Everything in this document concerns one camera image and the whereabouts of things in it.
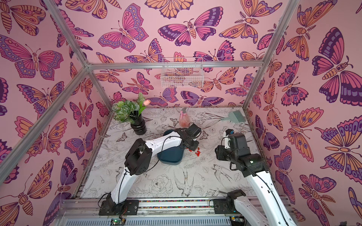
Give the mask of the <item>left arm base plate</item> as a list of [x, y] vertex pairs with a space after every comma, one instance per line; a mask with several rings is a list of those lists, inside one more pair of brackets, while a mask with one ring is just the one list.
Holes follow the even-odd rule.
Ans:
[[115, 204], [112, 198], [108, 197], [101, 204], [99, 216], [133, 216], [137, 215], [138, 208], [139, 200], [125, 200], [119, 204]]

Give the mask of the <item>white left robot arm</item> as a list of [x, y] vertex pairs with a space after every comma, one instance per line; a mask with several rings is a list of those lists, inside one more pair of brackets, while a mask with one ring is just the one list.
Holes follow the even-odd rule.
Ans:
[[126, 154], [122, 176], [106, 201], [111, 206], [125, 202], [137, 177], [150, 169], [152, 157], [174, 147], [196, 151], [199, 146], [197, 138], [201, 134], [202, 129], [193, 123], [188, 128], [176, 129], [153, 140], [137, 139]]

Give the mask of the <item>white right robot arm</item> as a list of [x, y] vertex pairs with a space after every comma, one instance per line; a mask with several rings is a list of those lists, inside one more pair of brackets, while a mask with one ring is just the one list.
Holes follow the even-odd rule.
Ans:
[[226, 207], [240, 213], [251, 226], [294, 226], [295, 221], [282, 202], [259, 154], [252, 154], [245, 135], [227, 129], [220, 145], [215, 149], [216, 158], [230, 164], [231, 171], [238, 171], [252, 186], [262, 211], [259, 211], [241, 189], [227, 193]]

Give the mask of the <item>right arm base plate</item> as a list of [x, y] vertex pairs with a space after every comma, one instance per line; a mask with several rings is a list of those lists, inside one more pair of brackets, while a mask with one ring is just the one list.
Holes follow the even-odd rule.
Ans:
[[215, 214], [239, 214], [234, 204], [228, 198], [217, 198], [212, 200]]

